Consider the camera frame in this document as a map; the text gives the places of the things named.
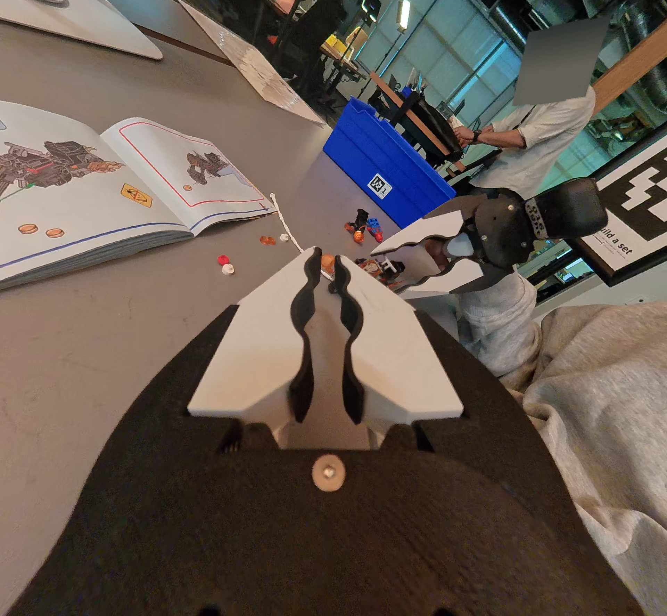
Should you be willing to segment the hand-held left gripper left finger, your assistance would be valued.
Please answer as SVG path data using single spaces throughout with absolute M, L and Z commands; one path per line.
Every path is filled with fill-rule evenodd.
M 313 397 L 310 339 L 321 249 L 310 247 L 230 306 L 231 320 L 188 403 L 191 416 L 262 423 L 279 448 Z

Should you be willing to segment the black orange lego figure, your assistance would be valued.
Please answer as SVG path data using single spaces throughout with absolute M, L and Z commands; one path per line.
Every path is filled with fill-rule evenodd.
M 362 244 L 364 242 L 364 233 L 368 225 L 369 213 L 364 209 L 358 209 L 354 221 L 348 221 L 345 223 L 345 230 L 350 233 L 354 239 L 354 242 L 357 244 Z

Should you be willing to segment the white monitor stand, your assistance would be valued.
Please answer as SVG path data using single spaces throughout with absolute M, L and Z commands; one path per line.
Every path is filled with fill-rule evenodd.
M 108 0 L 1 0 L 1 21 L 155 61 L 163 58 Z

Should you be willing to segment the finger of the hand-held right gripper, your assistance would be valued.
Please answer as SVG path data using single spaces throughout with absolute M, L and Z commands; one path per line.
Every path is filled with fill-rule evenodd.
M 481 265 L 473 260 L 453 260 L 449 268 L 422 282 L 396 288 L 397 295 L 445 295 L 483 277 Z
M 384 240 L 370 255 L 388 255 L 404 247 L 421 245 L 427 240 L 447 244 L 460 234 L 468 234 L 466 223 L 474 220 L 479 204 L 487 199 L 487 196 L 457 196 Z

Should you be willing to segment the lego instruction booklet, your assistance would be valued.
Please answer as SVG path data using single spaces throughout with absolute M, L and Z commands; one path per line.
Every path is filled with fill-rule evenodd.
M 276 211 L 212 142 L 154 121 L 84 123 L 1 103 L 1 289 Z

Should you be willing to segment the blue plastic bin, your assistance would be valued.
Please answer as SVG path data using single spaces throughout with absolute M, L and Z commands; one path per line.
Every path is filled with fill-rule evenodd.
M 323 152 L 400 228 L 456 197 L 455 189 L 387 120 L 355 97 Z

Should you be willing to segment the black bag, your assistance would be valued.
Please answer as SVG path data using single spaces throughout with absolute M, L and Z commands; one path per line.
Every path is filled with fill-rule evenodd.
M 405 141 L 413 148 L 420 147 L 425 153 L 426 162 L 434 169 L 446 161 L 459 161 L 463 156 L 463 149 L 448 120 L 433 108 L 422 94 L 419 94 L 419 99 L 412 105 L 412 111 L 429 128 L 430 132 L 433 133 L 440 143 L 449 150 L 449 153 L 444 155 L 428 136 L 407 116 L 404 116 L 400 120 L 400 125 L 404 128 L 402 137 Z

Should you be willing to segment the person's grey sweatshirt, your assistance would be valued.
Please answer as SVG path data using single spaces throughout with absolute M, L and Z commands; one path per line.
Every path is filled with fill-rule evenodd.
M 562 307 L 504 378 L 585 528 L 646 615 L 666 614 L 666 303 Z

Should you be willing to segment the white printed board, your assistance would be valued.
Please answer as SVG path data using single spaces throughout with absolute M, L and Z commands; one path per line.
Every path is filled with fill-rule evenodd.
M 217 48 L 231 61 L 266 102 L 323 127 L 324 121 L 296 94 L 271 63 L 252 44 L 223 27 L 188 3 L 177 0 Z

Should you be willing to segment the person's right forearm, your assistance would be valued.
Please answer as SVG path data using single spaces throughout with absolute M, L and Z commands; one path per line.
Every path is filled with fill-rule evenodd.
M 505 386 L 525 388 L 536 368 L 542 332 L 532 318 L 535 288 L 519 273 L 457 295 L 461 344 Z

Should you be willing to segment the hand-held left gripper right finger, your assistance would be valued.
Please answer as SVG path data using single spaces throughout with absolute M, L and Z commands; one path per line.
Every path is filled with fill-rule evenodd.
M 396 425 L 461 419 L 463 402 L 415 309 L 343 255 L 335 257 L 334 286 L 347 330 L 344 408 L 369 448 Z

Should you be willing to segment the black orange lego motorcycle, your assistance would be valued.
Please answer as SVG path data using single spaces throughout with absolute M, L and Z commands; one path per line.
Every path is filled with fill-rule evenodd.
M 405 265 L 401 261 L 384 258 L 359 258 L 354 263 L 389 289 L 401 283 Z

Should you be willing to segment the black framed sign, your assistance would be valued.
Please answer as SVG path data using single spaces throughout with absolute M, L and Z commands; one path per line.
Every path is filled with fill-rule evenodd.
M 595 174 L 605 228 L 567 244 L 606 286 L 666 261 L 666 125 Z

